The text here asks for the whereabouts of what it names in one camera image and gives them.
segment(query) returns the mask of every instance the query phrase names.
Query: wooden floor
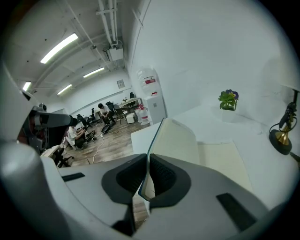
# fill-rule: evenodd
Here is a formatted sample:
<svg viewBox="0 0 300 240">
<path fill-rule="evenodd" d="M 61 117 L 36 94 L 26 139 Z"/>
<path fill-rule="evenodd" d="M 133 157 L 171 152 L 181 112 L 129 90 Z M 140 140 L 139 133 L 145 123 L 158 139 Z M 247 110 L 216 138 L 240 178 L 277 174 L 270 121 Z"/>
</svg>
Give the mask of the wooden floor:
<svg viewBox="0 0 300 240">
<path fill-rule="evenodd" d="M 67 147 L 63 153 L 64 157 L 73 156 L 74 159 L 69 159 L 68 163 L 72 166 L 89 165 L 93 162 L 93 156 L 97 152 L 99 145 L 99 151 L 94 158 L 94 163 L 101 163 L 106 161 L 115 160 L 118 158 L 126 157 L 133 154 L 132 143 L 131 143 L 131 133 L 148 127 L 149 124 L 142 126 L 139 122 L 127 124 L 124 119 L 122 119 L 122 124 L 120 120 L 112 127 L 109 133 L 104 135 L 103 145 L 101 135 L 101 129 L 104 124 L 98 124 L 98 126 L 89 127 L 88 132 L 92 130 L 96 131 L 98 135 L 97 140 L 90 141 L 86 144 L 82 150 L 74 150 L 71 147 Z M 135 217 L 135 226 L 138 229 L 148 217 L 148 213 L 145 207 L 143 199 L 136 193 L 133 197 L 133 212 Z"/>
</svg>

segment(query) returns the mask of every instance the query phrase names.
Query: person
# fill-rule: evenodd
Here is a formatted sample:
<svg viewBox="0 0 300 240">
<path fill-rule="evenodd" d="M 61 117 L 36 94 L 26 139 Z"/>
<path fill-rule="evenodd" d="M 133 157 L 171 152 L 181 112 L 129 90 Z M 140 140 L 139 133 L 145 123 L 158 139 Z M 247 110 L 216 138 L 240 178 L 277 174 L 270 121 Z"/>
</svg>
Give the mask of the person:
<svg viewBox="0 0 300 240">
<path fill-rule="evenodd" d="M 75 126 L 69 127 L 67 136 L 70 140 L 70 143 L 78 148 L 82 148 L 83 144 L 86 142 L 84 136 L 85 131 L 85 128 L 76 131 Z"/>
<path fill-rule="evenodd" d="M 100 109 L 100 114 L 101 114 L 101 118 L 103 120 L 103 122 L 107 125 L 109 124 L 109 119 L 112 121 L 112 124 L 114 125 L 116 122 L 113 119 L 113 111 L 111 111 L 108 106 L 103 105 L 102 103 L 98 104 L 98 108 Z"/>
</svg>

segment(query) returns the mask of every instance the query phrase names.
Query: framed picture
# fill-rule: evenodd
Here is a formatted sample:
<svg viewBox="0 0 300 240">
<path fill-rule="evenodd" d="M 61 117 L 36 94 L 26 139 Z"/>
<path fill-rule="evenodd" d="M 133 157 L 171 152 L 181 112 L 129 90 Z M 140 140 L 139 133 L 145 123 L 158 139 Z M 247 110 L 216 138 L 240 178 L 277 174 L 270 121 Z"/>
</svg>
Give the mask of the framed picture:
<svg viewBox="0 0 300 240">
<path fill-rule="evenodd" d="M 118 80 L 118 81 L 117 81 L 117 84 L 118 84 L 119 89 L 120 89 L 120 88 L 125 88 L 125 84 L 124 84 L 123 79 L 122 79 L 122 80 Z"/>
</svg>

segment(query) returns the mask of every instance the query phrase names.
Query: white wall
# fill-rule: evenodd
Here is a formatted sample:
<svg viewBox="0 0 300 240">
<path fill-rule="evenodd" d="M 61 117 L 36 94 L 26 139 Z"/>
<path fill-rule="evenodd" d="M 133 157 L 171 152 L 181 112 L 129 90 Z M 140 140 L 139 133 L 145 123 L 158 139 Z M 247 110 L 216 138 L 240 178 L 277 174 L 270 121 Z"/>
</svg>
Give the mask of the white wall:
<svg viewBox="0 0 300 240">
<path fill-rule="evenodd" d="M 57 111 L 54 111 L 54 113 L 67 114 L 67 111 L 63 108 L 63 109 L 59 109 Z"/>
<path fill-rule="evenodd" d="M 117 81 L 121 79 L 125 87 L 119 89 Z M 118 70 L 80 84 L 62 95 L 61 100 L 69 114 L 91 115 L 91 109 L 98 109 L 98 103 L 105 104 L 108 101 L 120 103 L 125 97 L 129 98 L 130 92 L 131 82 L 127 72 Z"/>
<path fill-rule="evenodd" d="M 141 4 L 143 28 L 130 9 Z M 169 117 L 199 104 L 218 106 L 221 91 L 232 89 L 240 94 L 237 113 L 270 126 L 292 99 L 292 91 L 278 84 L 280 31 L 253 2 L 131 1 L 123 20 L 132 88 L 143 96 L 136 72 L 153 66 Z"/>
</svg>

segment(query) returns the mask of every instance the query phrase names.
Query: gold lamp base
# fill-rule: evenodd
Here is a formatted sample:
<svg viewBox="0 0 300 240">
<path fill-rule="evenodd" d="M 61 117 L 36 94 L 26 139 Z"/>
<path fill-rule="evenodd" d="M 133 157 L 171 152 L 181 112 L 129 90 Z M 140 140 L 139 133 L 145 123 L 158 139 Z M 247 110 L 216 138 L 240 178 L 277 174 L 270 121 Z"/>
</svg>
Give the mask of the gold lamp base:
<svg viewBox="0 0 300 240">
<path fill-rule="evenodd" d="M 269 140 L 273 147 L 284 155 L 288 155 L 292 150 L 292 143 L 288 139 L 288 133 L 282 133 L 274 129 L 270 132 Z"/>
<path fill-rule="evenodd" d="M 284 129 L 282 129 L 282 132 L 278 131 L 275 133 L 275 136 L 277 140 L 282 143 L 283 145 L 289 145 L 289 133 L 288 133 L 289 127 L 285 126 Z"/>
</svg>

